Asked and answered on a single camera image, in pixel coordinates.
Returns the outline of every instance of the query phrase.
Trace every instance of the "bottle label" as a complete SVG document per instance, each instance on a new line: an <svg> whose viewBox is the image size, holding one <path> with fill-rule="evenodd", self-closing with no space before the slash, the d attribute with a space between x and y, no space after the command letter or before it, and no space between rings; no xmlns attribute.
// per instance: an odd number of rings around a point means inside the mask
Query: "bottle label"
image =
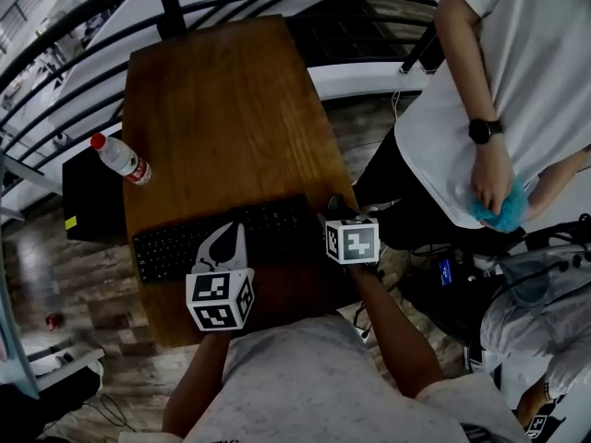
<svg viewBox="0 0 591 443"><path fill-rule="evenodd" d="M143 159L138 157L135 153L131 156L130 163L135 164L135 169L131 174L125 175L124 177L134 184L145 184L148 179L145 179L146 172L150 169L150 166Z"/></svg>

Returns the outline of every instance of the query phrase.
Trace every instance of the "red bottle cap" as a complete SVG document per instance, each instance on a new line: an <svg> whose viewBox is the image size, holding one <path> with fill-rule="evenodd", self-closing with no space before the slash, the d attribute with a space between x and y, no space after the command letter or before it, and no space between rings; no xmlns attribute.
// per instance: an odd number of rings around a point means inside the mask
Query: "red bottle cap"
<svg viewBox="0 0 591 443"><path fill-rule="evenodd" d="M101 150L106 142L107 138L104 137L103 133L95 133L92 135L92 138L90 138L90 145L96 150Z"/></svg>

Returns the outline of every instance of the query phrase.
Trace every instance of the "blue screen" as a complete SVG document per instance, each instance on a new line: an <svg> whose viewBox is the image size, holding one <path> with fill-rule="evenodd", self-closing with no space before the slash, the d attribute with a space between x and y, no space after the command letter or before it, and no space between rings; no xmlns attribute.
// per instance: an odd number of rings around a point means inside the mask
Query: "blue screen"
<svg viewBox="0 0 591 443"><path fill-rule="evenodd" d="M450 285L452 283L452 266L449 259L440 262L441 285Z"/></svg>

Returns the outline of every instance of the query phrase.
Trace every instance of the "blue cloth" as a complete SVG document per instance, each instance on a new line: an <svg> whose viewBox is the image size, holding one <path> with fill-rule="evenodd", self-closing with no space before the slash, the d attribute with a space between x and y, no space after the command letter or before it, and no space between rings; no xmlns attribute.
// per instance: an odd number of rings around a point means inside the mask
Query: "blue cloth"
<svg viewBox="0 0 591 443"><path fill-rule="evenodd" d="M524 185L515 177L509 196L502 202L499 215L485 209L480 199L473 200L468 206L468 211L479 222L486 222L500 232L510 233L519 228L527 212L527 194Z"/></svg>

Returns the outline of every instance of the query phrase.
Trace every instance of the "plastic water bottle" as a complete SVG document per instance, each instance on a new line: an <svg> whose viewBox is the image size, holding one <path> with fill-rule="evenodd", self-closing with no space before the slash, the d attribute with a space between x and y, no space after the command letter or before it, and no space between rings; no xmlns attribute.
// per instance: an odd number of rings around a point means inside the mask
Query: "plastic water bottle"
<svg viewBox="0 0 591 443"><path fill-rule="evenodd" d="M90 139L90 145L99 152L101 161L129 182L142 185L150 180L150 165L123 141L95 133Z"/></svg>

